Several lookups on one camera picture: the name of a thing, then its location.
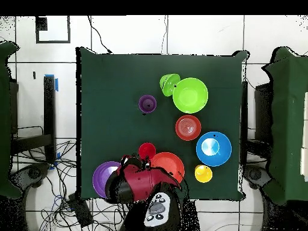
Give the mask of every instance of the power strip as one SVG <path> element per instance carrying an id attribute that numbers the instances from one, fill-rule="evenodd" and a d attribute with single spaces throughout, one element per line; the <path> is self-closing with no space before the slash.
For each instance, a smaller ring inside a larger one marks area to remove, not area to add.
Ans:
<path id="1" fill-rule="evenodd" d="M 82 228 L 93 223 L 93 216 L 86 203 L 86 200 L 81 200 L 79 197 L 76 197 L 75 193 L 73 193 L 69 195 L 69 201 L 67 203 L 75 212 L 76 218 Z"/>

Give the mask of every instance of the blue bowl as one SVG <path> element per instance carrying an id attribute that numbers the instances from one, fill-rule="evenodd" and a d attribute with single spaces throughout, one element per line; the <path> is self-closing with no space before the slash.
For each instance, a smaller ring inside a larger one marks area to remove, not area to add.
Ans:
<path id="1" fill-rule="evenodd" d="M 227 162 L 231 156 L 230 140 L 220 132 L 208 132 L 202 135 L 196 146 L 199 160 L 204 165 L 217 167 Z"/>

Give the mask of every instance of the red plate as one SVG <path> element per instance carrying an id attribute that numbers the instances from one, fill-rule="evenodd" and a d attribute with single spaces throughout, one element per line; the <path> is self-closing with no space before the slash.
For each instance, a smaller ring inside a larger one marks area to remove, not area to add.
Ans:
<path id="1" fill-rule="evenodd" d="M 180 183 L 184 177 L 184 165 L 178 156 L 170 152 L 161 152 L 156 154 L 151 160 L 152 167 L 162 167 Z"/>
<path id="2" fill-rule="evenodd" d="M 191 141 L 201 132 L 201 123 L 193 115 L 184 115 L 176 122 L 176 134 L 184 141 Z"/>

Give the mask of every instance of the red bowl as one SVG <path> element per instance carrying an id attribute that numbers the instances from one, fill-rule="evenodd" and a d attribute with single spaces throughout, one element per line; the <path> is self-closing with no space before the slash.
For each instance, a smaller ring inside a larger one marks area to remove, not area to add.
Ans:
<path id="1" fill-rule="evenodd" d="M 176 122 L 176 134 L 184 141 L 191 141 L 201 133 L 201 123 L 193 115 L 184 115 Z"/>
<path id="2" fill-rule="evenodd" d="M 146 156 L 149 156 L 149 159 L 152 159 L 156 154 L 156 148 L 152 143 L 144 143 L 139 147 L 138 153 L 142 159 L 145 159 Z"/>

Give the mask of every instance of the green bowl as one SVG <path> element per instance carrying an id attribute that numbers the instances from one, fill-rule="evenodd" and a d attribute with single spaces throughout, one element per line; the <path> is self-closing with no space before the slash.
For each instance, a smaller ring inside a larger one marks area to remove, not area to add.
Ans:
<path id="1" fill-rule="evenodd" d="M 182 112 L 195 113 L 200 111 L 208 101 L 208 89 L 196 78 L 186 78 L 176 84 L 173 90 L 173 102 Z"/>
<path id="2" fill-rule="evenodd" d="M 174 86 L 180 81 L 180 76 L 177 73 L 164 75 L 159 81 L 162 93 L 164 96 L 171 96 L 173 94 Z"/>

